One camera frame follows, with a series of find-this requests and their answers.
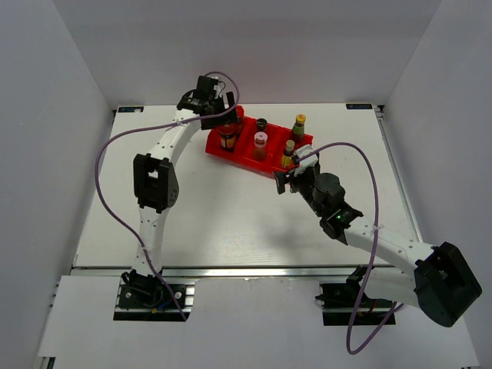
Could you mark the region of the small yellow label bottle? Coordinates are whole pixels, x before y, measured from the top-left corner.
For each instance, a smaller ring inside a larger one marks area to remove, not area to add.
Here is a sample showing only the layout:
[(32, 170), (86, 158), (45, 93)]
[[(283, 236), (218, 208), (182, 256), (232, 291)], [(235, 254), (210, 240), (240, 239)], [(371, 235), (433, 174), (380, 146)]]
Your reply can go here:
[(292, 158), (294, 155), (295, 142), (291, 139), (287, 140), (281, 156), (280, 167), (282, 169), (289, 169), (292, 164)]

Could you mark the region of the red lid sauce jar front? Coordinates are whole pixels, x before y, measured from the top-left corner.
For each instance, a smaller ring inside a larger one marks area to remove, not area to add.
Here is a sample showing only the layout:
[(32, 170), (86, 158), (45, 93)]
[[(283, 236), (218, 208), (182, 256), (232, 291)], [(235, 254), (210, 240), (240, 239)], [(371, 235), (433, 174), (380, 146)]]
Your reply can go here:
[(243, 131), (243, 120), (244, 120), (244, 109), (242, 106), (237, 105), (235, 108), (236, 115), (237, 115), (237, 122), (236, 122), (236, 137), (239, 138), (241, 136), (241, 133)]

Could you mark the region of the red lid sauce jar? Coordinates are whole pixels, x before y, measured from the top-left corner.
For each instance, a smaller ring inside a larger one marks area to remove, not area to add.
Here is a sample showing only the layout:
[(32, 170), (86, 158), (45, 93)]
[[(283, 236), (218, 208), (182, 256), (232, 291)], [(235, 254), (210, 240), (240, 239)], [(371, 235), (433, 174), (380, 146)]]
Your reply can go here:
[(235, 108), (236, 115), (237, 115), (237, 122), (236, 122), (236, 137), (239, 138), (241, 136), (241, 133), (243, 131), (243, 120), (244, 120), (244, 109), (242, 106), (237, 105)]
[(221, 148), (225, 151), (233, 151), (237, 141), (237, 125), (228, 124), (218, 127)]

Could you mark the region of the pink cap spice jar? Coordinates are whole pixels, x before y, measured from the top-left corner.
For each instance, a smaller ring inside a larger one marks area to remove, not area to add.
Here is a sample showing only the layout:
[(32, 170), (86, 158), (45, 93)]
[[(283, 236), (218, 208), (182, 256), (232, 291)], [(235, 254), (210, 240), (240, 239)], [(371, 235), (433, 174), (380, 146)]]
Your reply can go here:
[(264, 161), (268, 155), (268, 135), (265, 132), (257, 132), (254, 135), (254, 148), (252, 158), (255, 161)]

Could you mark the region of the yellow cap sauce bottle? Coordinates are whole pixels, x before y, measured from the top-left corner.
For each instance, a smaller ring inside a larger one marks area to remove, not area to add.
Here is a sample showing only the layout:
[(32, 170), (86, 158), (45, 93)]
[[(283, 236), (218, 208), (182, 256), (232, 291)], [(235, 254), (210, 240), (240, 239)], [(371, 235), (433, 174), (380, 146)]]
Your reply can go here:
[(298, 114), (295, 117), (295, 123), (291, 129), (291, 140), (295, 143), (300, 143), (304, 139), (304, 126), (306, 122), (306, 116)]

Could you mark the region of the black cap spice jar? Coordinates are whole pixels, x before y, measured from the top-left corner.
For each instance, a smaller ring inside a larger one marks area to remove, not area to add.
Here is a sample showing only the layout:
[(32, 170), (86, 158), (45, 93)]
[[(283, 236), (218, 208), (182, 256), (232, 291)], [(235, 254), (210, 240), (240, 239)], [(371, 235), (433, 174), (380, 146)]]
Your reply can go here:
[(264, 119), (264, 118), (258, 118), (256, 120), (256, 129), (257, 129), (257, 132), (266, 132), (267, 127), (268, 127), (268, 122), (267, 122), (266, 119)]

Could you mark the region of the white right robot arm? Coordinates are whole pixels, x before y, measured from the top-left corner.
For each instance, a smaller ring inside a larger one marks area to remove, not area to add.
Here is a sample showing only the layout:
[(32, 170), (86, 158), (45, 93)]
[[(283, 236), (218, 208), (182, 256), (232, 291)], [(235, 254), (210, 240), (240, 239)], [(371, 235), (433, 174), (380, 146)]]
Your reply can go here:
[(420, 308), (432, 321), (451, 327), (481, 296), (482, 288), (455, 245), (440, 246), (405, 238), (385, 228), (376, 228), (362, 212), (345, 200), (340, 180), (322, 173), (315, 165), (299, 171), (274, 173), (278, 193), (289, 186), (319, 217), (323, 232), (353, 248), (375, 251), (378, 258), (399, 269), (385, 274), (380, 268), (347, 287), (348, 300), (363, 307), (373, 299), (398, 301)]

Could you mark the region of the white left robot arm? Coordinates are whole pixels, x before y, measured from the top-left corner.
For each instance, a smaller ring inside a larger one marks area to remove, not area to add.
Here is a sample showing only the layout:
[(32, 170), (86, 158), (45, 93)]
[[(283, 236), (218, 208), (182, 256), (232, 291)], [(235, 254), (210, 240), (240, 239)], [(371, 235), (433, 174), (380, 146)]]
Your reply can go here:
[(139, 208), (140, 246), (132, 270), (144, 277), (162, 269), (161, 249), (168, 213), (179, 195), (175, 173), (178, 159), (195, 133), (239, 122), (237, 99), (221, 93), (224, 75), (209, 72), (198, 77), (195, 89), (176, 106), (173, 125), (157, 144), (133, 161), (134, 193)]

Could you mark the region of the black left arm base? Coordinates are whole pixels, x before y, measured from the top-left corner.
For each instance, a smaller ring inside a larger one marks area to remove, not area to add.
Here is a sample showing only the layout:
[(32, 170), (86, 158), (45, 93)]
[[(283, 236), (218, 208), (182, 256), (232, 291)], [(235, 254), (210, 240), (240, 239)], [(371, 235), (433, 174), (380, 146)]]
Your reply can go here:
[(185, 322), (193, 300), (193, 284), (171, 283), (166, 288), (153, 275), (126, 271), (121, 275), (113, 320)]

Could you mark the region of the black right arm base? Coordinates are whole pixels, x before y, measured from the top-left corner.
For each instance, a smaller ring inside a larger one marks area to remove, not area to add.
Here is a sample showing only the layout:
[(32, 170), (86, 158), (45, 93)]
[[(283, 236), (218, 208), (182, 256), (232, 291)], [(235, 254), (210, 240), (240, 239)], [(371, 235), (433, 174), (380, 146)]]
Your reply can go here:
[[(366, 266), (358, 266), (344, 283), (320, 284), (320, 293), (314, 299), (322, 309), (324, 326), (348, 326), (366, 271)], [(379, 325), (393, 304), (393, 301), (373, 299), (363, 294), (354, 325)]]

